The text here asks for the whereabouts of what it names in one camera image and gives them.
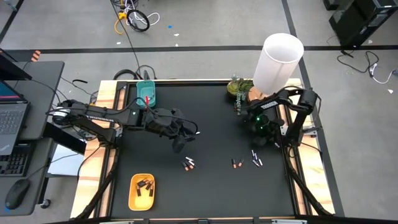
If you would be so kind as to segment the black desk monitor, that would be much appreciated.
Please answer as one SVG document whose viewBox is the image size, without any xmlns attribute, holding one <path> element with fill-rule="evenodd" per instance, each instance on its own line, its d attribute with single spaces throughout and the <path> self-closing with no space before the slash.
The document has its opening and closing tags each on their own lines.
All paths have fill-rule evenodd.
<svg viewBox="0 0 398 224">
<path fill-rule="evenodd" d="M 23 68 L 14 64 L 14 58 L 0 48 L 0 80 L 31 80 L 32 77 Z"/>
</svg>

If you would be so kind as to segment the black computer tower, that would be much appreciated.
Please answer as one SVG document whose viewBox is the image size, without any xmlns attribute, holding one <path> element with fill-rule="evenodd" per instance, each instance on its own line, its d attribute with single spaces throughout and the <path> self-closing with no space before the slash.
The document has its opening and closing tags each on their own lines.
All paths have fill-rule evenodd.
<svg viewBox="0 0 398 224">
<path fill-rule="evenodd" d="M 342 47 L 359 47 L 396 11 L 398 0 L 340 0 L 329 23 Z"/>
</svg>

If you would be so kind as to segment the grey laptop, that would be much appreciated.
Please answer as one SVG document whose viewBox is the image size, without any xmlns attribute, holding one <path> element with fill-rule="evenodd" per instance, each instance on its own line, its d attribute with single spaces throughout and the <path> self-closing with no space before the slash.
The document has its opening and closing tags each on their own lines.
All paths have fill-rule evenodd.
<svg viewBox="0 0 398 224">
<path fill-rule="evenodd" d="M 0 80 L 0 156 L 12 153 L 30 103 Z"/>
</svg>

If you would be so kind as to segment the teal plastic bin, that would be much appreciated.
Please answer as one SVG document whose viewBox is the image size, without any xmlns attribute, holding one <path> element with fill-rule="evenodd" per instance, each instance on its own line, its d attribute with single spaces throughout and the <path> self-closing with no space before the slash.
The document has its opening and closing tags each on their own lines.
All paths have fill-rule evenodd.
<svg viewBox="0 0 398 224">
<path fill-rule="evenodd" d="M 136 103 L 140 108 L 145 108 L 145 98 L 146 96 L 150 97 L 150 107 L 155 106 L 156 96 L 155 96 L 155 82 L 152 80 L 142 80 L 136 83 L 137 90 L 137 100 Z"/>
</svg>

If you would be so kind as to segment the potted succulent plant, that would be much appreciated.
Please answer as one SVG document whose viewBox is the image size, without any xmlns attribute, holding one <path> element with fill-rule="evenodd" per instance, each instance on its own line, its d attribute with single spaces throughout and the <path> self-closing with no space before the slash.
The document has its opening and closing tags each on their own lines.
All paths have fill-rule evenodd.
<svg viewBox="0 0 398 224">
<path fill-rule="evenodd" d="M 238 116 L 241 115 L 242 103 L 246 100 L 248 92 L 252 87 L 252 80 L 241 78 L 235 73 L 231 76 L 231 81 L 227 84 L 228 94 L 235 99 L 234 110 Z"/>
</svg>

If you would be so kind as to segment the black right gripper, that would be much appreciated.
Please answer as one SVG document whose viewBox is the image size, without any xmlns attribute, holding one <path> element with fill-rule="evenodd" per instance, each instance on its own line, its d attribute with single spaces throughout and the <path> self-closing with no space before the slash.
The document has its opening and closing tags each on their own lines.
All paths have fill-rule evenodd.
<svg viewBox="0 0 398 224">
<path fill-rule="evenodd" d="M 252 111 L 247 116 L 247 123 L 250 132 L 254 133 L 257 137 L 265 138 L 273 145 L 277 143 L 274 136 L 280 131 L 280 127 L 282 126 L 280 118 L 266 111 L 261 113 Z"/>
</svg>

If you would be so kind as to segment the white shade table lamp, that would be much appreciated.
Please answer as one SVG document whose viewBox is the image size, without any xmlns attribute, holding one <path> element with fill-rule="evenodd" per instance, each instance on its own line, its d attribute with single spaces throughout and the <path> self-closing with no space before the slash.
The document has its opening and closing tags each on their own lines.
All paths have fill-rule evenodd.
<svg viewBox="0 0 398 224">
<path fill-rule="evenodd" d="M 261 100 L 278 92 L 292 76 L 304 53 L 303 43 L 291 34 L 267 37 L 252 78 L 248 100 Z"/>
</svg>

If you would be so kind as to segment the black keyboard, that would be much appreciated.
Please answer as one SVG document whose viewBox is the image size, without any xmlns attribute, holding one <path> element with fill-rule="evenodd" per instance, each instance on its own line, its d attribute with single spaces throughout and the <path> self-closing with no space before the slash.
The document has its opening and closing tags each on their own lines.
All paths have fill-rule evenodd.
<svg viewBox="0 0 398 224">
<path fill-rule="evenodd" d="M 23 177 L 29 168 L 32 145 L 16 146 L 10 155 L 0 156 L 0 177 Z"/>
</svg>

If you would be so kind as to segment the black computer mouse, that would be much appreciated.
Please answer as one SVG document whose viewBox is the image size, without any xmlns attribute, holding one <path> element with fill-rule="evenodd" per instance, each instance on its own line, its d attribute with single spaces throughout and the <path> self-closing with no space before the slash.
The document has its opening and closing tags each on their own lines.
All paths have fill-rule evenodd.
<svg viewBox="0 0 398 224">
<path fill-rule="evenodd" d="M 20 179 L 16 181 L 6 195 L 5 207 L 9 210 L 18 208 L 21 205 L 29 187 L 30 181 L 28 179 Z"/>
</svg>

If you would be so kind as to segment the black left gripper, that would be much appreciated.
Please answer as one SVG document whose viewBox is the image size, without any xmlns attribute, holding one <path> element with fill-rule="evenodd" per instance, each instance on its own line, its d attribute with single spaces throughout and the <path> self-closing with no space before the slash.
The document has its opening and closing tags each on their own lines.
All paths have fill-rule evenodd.
<svg viewBox="0 0 398 224">
<path fill-rule="evenodd" d="M 180 109 L 164 108 L 146 111 L 143 114 L 144 129 L 148 132 L 158 134 L 160 137 L 166 136 L 174 139 L 183 136 L 185 140 L 195 140 L 195 133 L 198 128 L 188 128 L 184 124 L 184 115 Z"/>
</svg>

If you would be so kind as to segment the dark grey keyboard shelf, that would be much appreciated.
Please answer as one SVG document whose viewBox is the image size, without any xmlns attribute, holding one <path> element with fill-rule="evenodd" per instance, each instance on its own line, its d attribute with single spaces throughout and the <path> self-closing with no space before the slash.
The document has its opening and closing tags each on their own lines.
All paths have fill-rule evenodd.
<svg viewBox="0 0 398 224">
<path fill-rule="evenodd" d="M 50 138 L 37 141 L 25 177 L 0 177 L 0 217 L 28 216 L 33 213 L 47 175 L 48 169 L 45 166 L 51 160 L 54 144 L 54 141 Z M 5 206 L 8 191 L 15 182 L 26 177 L 29 179 L 30 187 L 22 203 L 16 209 L 8 210 Z"/>
</svg>

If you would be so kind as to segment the dark grey desk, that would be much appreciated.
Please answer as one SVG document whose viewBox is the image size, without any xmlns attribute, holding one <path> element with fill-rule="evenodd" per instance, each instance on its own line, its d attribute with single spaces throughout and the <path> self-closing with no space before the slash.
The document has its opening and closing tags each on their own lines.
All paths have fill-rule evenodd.
<svg viewBox="0 0 398 224">
<path fill-rule="evenodd" d="M 65 66 L 62 61 L 17 62 L 16 65 L 27 72 L 32 80 L 6 81 L 30 103 L 25 118 L 25 128 L 19 133 L 20 140 L 33 140 L 42 137 L 47 124 L 46 112 L 50 110 L 56 95 L 60 77 Z"/>
</svg>

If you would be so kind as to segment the yellow plastic tray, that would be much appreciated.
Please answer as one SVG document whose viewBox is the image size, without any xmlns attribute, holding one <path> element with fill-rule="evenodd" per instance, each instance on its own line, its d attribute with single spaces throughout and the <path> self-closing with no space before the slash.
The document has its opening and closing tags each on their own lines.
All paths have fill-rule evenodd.
<svg viewBox="0 0 398 224">
<path fill-rule="evenodd" d="M 136 188 L 137 183 L 143 180 L 152 180 L 154 186 L 153 197 L 149 196 L 149 190 L 146 190 L 147 184 L 141 187 L 141 196 L 137 196 Z M 150 210 L 155 200 L 155 177 L 152 174 L 134 174 L 130 181 L 128 206 L 132 211 L 146 211 Z"/>
</svg>

